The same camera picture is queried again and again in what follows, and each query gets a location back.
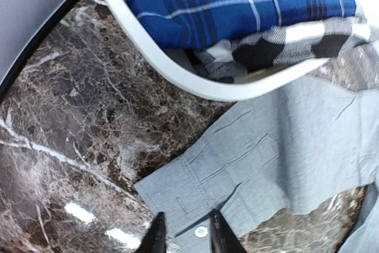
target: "white plastic basket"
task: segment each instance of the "white plastic basket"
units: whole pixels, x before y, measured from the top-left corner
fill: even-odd
[[[268,69],[226,84],[198,76],[182,50],[163,51],[149,36],[124,0],[105,0],[124,32],[142,55],[169,82],[199,97],[217,101],[247,100],[275,90],[315,70],[327,59],[312,59],[285,69]]]

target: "dark marble surface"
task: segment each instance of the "dark marble surface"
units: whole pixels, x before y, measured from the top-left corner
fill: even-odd
[[[314,74],[357,91],[378,88],[378,68],[374,52],[360,49]],[[0,252],[132,252],[153,218],[133,184],[230,106],[163,80],[101,0],[81,0],[0,106]],[[333,252],[363,196],[352,189],[305,216],[281,210],[243,244],[248,252]]]

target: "white button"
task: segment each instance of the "white button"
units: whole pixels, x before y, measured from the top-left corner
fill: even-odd
[[[208,235],[208,229],[205,226],[199,226],[195,229],[195,235],[199,238],[204,238]]]

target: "shirt button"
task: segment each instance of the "shirt button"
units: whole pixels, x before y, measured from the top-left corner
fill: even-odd
[[[208,235],[208,229],[205,226],[199,226],[195,229],[195,235],[199,238],[204,238]]]

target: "marble table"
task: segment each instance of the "marble table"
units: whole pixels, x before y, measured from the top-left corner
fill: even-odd
[[[314,75],[378,88],[379,60],[365,49]],[[230,106],[165,81],[102,0],[81,0],[0,106],[0,252],[133,252],[153,218],[133,184]],[[305,216],[280,210],[241,240],[248,252],[334,252],[364,194],[340,193]],[[170,241],[169,252],[180,249]]]

